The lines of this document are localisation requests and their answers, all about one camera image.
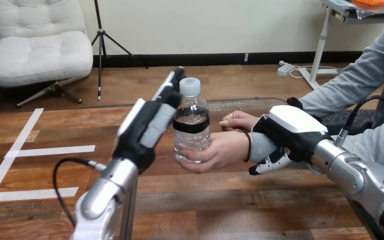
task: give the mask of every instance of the power strip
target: power strip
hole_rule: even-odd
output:
[[[277,69],[277,74],[287,76],[292,70],[294,70],[294,67],[289,63],[285,63],[283,66]]]

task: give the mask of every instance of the water bottle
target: water bottle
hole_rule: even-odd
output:
[[[210,145],[210,112],[200,93],[201,82],[197,78],[180,81],[182,100],[173,121],[176,160],[199,163],[187,159],[185,151],[201,151]]]

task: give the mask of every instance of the bracelet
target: bracelet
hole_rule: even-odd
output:
[[[248,156],[246,156],[246,159],[243,160],[245,163],[247,163],[250,160],[250,157],[251,157],[252,143],[251,143],[250,134],[248,132],[246,132],[246,131],[242,131],[242,133],[244,133],[246,135],[246,137],[248,138]]]

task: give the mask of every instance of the white bottle cap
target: white bottle cap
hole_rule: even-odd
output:
[[[201,93],[201,82],[198,78],[186,77],[180,81],[180,95],[186,98],[199,96]]]

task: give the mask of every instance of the silver robotic arm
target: silver robotic arm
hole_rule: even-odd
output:
[[[307,162],[316,166],[335,182],[350,201],[360,220],[373,238],[384,239],[384,167],[352,154],[335,142],[327,128],[302,111],[289,106],[275,106],[253,127],[267,134],[280,148],[259,165],[250,168],[254,175],[291,162],[291,153],[310,156]]]
[[[110,164],[75,205],[72,240],[112,240],[121,205],[134,181],[154,161],[154,147],[180,104],[179,82],[184,69],[172,71],[151,101],[139,99],[117,132]]]

